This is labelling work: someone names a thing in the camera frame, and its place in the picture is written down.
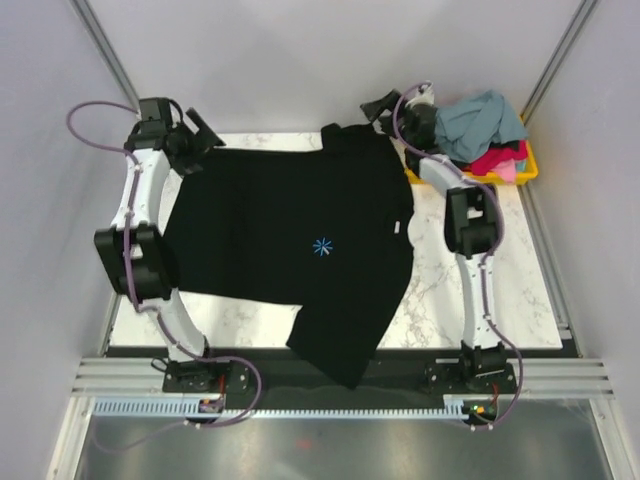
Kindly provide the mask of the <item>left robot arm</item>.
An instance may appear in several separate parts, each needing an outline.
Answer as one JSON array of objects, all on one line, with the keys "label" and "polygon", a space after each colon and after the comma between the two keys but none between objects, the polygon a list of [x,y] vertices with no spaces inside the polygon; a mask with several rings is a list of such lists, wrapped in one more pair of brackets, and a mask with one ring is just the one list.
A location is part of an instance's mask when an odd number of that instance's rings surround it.
[{"label": "left robot arm", "polygon": [[185,382],[208,393],[218,385],[220,371],[205,360],[209,343],[182,301],[177,261],[158,221],[169,173],[200,172],[206,155],[225,142],[195,109],[182,110],[173,99],[144,98],[139,115],[121,149],[127,174],[120,205],[110,227],[95,232],[94,245],[114,291],[155,321],[170,360],[193,361]]}]

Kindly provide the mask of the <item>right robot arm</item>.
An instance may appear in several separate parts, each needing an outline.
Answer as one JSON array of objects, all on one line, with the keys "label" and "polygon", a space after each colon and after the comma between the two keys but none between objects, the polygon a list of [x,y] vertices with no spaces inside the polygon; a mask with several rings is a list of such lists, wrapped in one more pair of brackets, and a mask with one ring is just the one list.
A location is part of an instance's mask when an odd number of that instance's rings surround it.
[{"label": "right robot arm", "polygon": [[405,169],[432,185],[445,200],[444,240],[454,254],[462,282],[464,327],[459,360],[444,367],[441,381],[477,394],[517,389],[508,362],[514,344],[495,321],[493,260],[504,236],[503,215],[493,187],[463,173],[452,160],[435,152],[436,107],[428,82],[402,94],[392,90],[360,105],[366,119],[404,147]]}]

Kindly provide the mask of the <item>yellow plastic bin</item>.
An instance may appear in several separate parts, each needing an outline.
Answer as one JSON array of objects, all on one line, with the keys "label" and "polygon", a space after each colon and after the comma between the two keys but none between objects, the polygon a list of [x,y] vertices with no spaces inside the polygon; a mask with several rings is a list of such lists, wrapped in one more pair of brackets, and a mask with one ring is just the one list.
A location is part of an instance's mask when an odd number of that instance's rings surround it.
[{"label": "yellow plastic bin", "polygon": [[[450,158],[443,151],[440,155],[428,154],[411,146],[400,133],[399,138],[407,143],[406,153],[415,157],[407,158],[407,169],[411,175],[421,183],[430,183],[443,189],[452,188],[456,185],[477,185],[477,184],[498,184],[507,185],[493,172],[486,176],[473,175],[469,166],[471,163],[463,163]],[[528,138],[526,148],[528,157],[517,166],[517,179],[513,185],[523,185],[528,180],[537,176],[537,164],[533,158]]]}]

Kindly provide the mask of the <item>black t shirt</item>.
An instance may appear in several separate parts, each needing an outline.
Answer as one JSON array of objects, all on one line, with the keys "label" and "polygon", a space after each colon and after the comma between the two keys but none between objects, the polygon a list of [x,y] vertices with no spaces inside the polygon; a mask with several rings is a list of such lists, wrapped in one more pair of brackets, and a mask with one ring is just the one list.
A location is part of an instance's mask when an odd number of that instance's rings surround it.
[{"label": "black t shirt", "polygon": [[181,291],[297,306],[288,348],[352,389],[410,283],[414,201],[371,126],[331,124],[321,141],[213,151],[182,180],[164,238]]}]

